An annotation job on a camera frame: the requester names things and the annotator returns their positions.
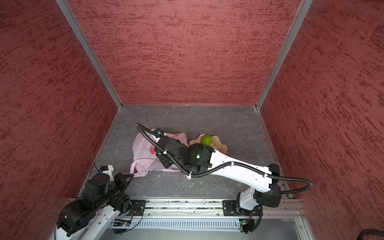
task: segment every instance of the cable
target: cable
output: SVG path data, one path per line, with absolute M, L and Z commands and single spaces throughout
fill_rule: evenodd
M 93 166 L 96 168 L 96 170 L 97 170 L 97 174 L 99 174 L 100 171 L 97 169 L 97 167 L 96 167 L 96 165 L 95 165 L 95 162 L 93 162 Z
M 149 130 L 146 127 L 144 127 L 140 123 L 136 123 L 135 126 L 137 127 L 139 132 L 143 135 L 143 137 L 146 138 L 155 147 L 155 150 L 158 150 L 158 151 L 161 151 L 161 152 L 165 152 L 166 151 L 165 149 L 163 149 L 159 145 L 157 145 L 157 143 L 151 137 L 149 137 L 146 134 L 146 132 L 150 133 Z M 294 189 L 294 190 L 288 190 L 288 191 L 282 191 L 281 194 L 292 194 L 292 193 L 303 192 L 303 191 L 309 190 L 309 189 L 311 189 L 313 187 L 313 183 L 310 180 L 308 180 L 308 179 L 297 178 L 297 177 L 282 177 L 282 176 L 276 176 L 276 175 L 272 175 L 272 174 L 267 174 L 267 173 L 265 173 L 265 172 L 263 172 L 263 171 L 261 171 L 259 169 L 256 169 L 256 168 L 254 168 L 252 166 L 249 166 L 249 165 L 241 163 L 241 162 L 225 162 L 225 163 L 223 163 L 223 164 L 221 164 L 219 166 L 216 166 L 214 168 L 211 168 L 211 169 L 209 169 L 209 170 L 207 170 L 205 172 L 201 172 L 201 173 L 198 173 L 198 174 L 193 174 L 193 173 L 190 174 L 186 170 L 184 165 L 181 162 L 179 162 L 179 160 L 174 159 L 168 152 L 166 152 L 165 155 L 172 161 L 172 163 L 178 169 L 180 169 L 180 171 L 182 173 L 184 173 L 185 175 L 190 175 L 191 177 L 203 177 L 203 176 L 209 175 L 209 174 L 211 174 L 213 172 L 216 172 L 217 170 L 219 170 L 219 169 L 221 169 L 223 167 L 227 167 L 227 166 L 230 166 L 230 165 L 233 164 L 235 166 L 240 166 L 240 167 L 247 168 L 247 169 L 252 170 L 252 171 L 254 171 L 254 172 L 256 172 L 256 173 L 258 173 L 260 175 L 263 175 L 263 176 L 266 176 L 266 177 L 269 177 L 269 178 L 272 178 L 272 179 L 307 183 L 307 185 L 302 187 L 302 188 Z
M 375 235 L 375 236 L 379 236 L 379 237 L 384 237 L 384 231 L 380 231 L 377 229 L 365 229 L 365 230 L 360 232 L 357 240 L 363 240 L 364 236 L 368 236 L 368 235 Z
M 119 233 L 117 233 L 117 234 L 122 234 L 122 233 L 124 233 L 124 232 L 131 231 L 132 229 L 134 229 L 135 227 L 137 227 L 137 226 L 141 223 L 141 220 L 143 220 L 143 216 L 144 216 L 144 210 L 143 210 L 143 212 L 142 212 L 140 221 L 139 221 L 133 228 L 131 228 L 131 229 L 127 229 L 127 230 L 125 230 L 125 231 L 123 231 L 123 232 L 119 232 Z
M 257 220 L 257 223 L 256 225 L 254 226 L 254 228 L 250 231 L 248 231 L 248 234 L 250 234 L 251 232 L 253 232 L 259 225 L 260 225 L 260 222 L 262 221 L 262 216 L 263 216 L 263 206 L 260 205 L 260 217 L 259 219 Z

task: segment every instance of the mounting plate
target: mounting plate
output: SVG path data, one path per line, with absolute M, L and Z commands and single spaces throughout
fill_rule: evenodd
M 223 200 L 224 216 L 242 216 L 236 211 L 236 200 Z M 252 210 L 253 216 L 260 216 L 259 206 Z
M 133 211 L 134 216 L 142 216 L 143 215 L 146 202 L 147 202 L 146 200 L 132 200 L 131 199 L 131 203 L 132 203 L 133 210 L 134 210 Z

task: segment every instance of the tan bowl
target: tan bowl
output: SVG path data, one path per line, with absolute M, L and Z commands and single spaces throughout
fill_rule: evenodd
M 195 140 L 191 140 L 189 142 L 189 145 L 191 146 L 192 144 L 194 143 L 201 143 L 201 139 L 205 136 L 205 134 L 200 134 L 200 136 L 195 139 Z M 212 145 L 211 147 L 215 150 L 218 150 L 219 152 L 221 152 L 222 154 L 227 154 L 227 146 L 222 144 L 220 142 L 220 139 L 218 138 L 218 136 L 213 136 L 212 137 Z

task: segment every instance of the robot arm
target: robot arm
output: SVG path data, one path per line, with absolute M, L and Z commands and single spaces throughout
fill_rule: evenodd
M 112 175 L 112 165 L 102 166 L 101 174 L 96 174 L 85 183 L 80 198 L 66 205 L 60 213 L 55 228 L 57 240 L 77 240 L 84 227 L 103 209 L 96 222 L 90 227 L 82 240 L 97 240 L 120 214 L 130 209 L 129 196 L 124 193 L 133 178 L 133 174 L 123 175 L 121 172 Z
M 156 129 L 155 132 L 162 133 L 160 129 Z M 269 175 L 279 176 L 279 167 L 276 164 L 267 167 L 248 164 L 215 151 L 209 146 L 195 143 L 187 147 L 167 136 L 161 136 L 154 140 L 156 145 L 159 146 L 155 148 L 156 155 L 166 168 L 173 163 L 168 156 L 170 155 L 189 172 L 189 176 L 218 168 L 211 174 L 249 185 L 248 190 L 239 193 L 238 212 L 250 211 L 259 204 L 268 207 L 279 206 L 281 199 L 280 187 L 277 185 L 277 180 L 267 177 Z M 220 168 L 220 165 L 228 162 L 231 165 Z M 251 170 L 252 168 L 258 169 L 263 175 Z

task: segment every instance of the gray floor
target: gray floor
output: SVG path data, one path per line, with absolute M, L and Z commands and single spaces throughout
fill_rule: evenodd
M 129 173 L 132 144 L 138 134 L 136 122 L 149 129 L 160 127 L 165 132 L 185 132 L 188 142 L 201 133 L 217 135 L 228 146 L 228 156 L 262 166 L 272 163 L 254 107 L 125 105 L 97 166 L 112 164 L 114 173 Z M 188 180 L 179 172 L 150 171 L 145 177 L 135 177 L 126 193 L 134 197 L 235 198 L 247 188 L 245 184 L 216 175 Z

